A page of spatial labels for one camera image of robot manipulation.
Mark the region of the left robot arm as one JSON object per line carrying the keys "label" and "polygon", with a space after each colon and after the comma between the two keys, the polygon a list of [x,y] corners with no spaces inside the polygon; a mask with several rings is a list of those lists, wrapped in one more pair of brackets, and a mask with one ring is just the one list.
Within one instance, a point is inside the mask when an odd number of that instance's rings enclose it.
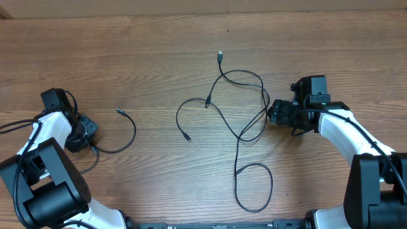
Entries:
{"label": "left robot arm", "polygon": [[92,198],[82,173],[65,153],[85,148],[96,124],[82,120],[72,94],[51,88],[41,94],[44,110],[1,126],[5,134],[26,126],[23,148],[1,162],[1,178],[25,228],[136,228],[132,218]]}

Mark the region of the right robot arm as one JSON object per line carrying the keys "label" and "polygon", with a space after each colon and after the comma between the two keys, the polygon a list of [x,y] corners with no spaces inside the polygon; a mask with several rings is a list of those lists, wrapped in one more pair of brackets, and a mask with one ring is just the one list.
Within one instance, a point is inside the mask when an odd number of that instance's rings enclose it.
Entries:
{"label": "right robot arm", "polygon": [[342,205],[308,211],[295,228],[406,228],[406,154],[381,143],[343,102],[333,102],[324,75],[293,83],[291,101],[276,99],[270,121],[331,142],[350,165]]}

